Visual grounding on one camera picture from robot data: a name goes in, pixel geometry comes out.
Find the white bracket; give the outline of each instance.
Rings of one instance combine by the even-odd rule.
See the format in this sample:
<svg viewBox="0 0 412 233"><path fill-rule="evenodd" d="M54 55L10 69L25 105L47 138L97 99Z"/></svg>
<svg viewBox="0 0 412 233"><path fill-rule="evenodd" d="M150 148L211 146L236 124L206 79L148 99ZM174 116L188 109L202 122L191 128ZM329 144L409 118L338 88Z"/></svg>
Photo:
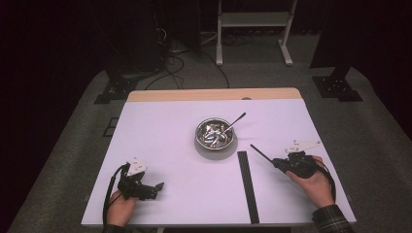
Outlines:
<svg viewBox="0 0 412 233"><path fill-rule="evenodd" d="M129 170L127 172L127 176L129 177L148 170L148 167L136 157L133 158L133 161L128 161L128 163L130 163Z"/></svg>
<svg viewBox="0 0 412 233"><path fill-rule="evenodd" d="M315 148L321 144L321 141L318 142L308 142L308 141L297 141L293 140L293 144L285 149L286 153L290 152L301 152L311 148Z"/></svg>

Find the white shelf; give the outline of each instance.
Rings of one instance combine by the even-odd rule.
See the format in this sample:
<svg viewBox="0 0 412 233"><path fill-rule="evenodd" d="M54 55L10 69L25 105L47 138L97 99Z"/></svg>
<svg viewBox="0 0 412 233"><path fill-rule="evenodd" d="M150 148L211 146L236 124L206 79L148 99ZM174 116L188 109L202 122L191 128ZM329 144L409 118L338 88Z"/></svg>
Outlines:
<svg viewBox="0 0 412 233"><path fill-rule="evenodd" d="M222 27L286 26L288 12L222 13Z"/></svg>

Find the gray carpet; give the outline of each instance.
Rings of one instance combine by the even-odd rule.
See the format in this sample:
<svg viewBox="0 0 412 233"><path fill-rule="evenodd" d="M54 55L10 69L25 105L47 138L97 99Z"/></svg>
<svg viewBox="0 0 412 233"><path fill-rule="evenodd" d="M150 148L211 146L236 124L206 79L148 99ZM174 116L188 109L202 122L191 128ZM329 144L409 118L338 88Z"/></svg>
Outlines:
<svg viewBox="0 0 412 233"><path fill-rule="evenodd" d="M321 97L312 77L329 75L331 69L309 69L319 36L290 36L292 67L285 66L276 37L255 36L251 43L223 47L221 68L230 87L299 89L351 199L358 220L355 230L411 232L411 141L375 95L368 79L355 69L349 72L347 81L362 102ZM214 47L205 47L204 51L215 57ZM223 74L208 56L189 52L179 57L185 67L177 74L176 83L167 77L149 89L226 88ZM180 64L180 60L169 59L168 69L177 70ZM165 74L140 81L136 89L146 88ZM87 88L9 232L101 231L83 227L81 221L110 144L111 138L103 137L104 130L112 117L120 116L124 104L124 100L93 104L108 80L102 71ZM293 228L292 232L317 231L309 226Z"/></svg>

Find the wooden table edge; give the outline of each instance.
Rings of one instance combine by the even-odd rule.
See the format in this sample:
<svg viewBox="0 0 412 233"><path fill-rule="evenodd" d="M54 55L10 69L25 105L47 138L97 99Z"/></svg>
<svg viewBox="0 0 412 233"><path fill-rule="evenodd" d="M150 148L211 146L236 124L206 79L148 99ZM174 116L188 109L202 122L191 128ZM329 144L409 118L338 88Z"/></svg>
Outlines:
<svg viewBox="0 0 412 233"><path fill-rule="evenodd" d="M129 93L127 102L241 100L245 98L302 99L302 96L299 90L294 87L134 90Z"/></svg>

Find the white table surface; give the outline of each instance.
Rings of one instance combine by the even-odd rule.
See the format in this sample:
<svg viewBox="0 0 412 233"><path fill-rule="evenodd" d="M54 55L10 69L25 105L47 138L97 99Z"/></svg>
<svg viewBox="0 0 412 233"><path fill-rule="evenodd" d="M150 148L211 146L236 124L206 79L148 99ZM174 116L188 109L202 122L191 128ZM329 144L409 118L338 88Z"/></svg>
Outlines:
<svg viewBox="0 0 412 233"><path fill-rule="evenodd" d="M198 152L194 130L202 120L220 117L231 122L242 113L246 115L234 126L238 145L232 156L213 160ZM300 187L250 147L255 145L270 158L286 158L285 149L293 140L322 141L302 99L126 102L82 225L102 225L110 178L136 156L148 166L142 183L165 185L155 200L138 202L130 225L250 226L236 153L240 150L248 153L260 225L312 223L316 208ZM355 222L325 147L306 153L323 158L336 183L336 204L349 222Z"/></svg>

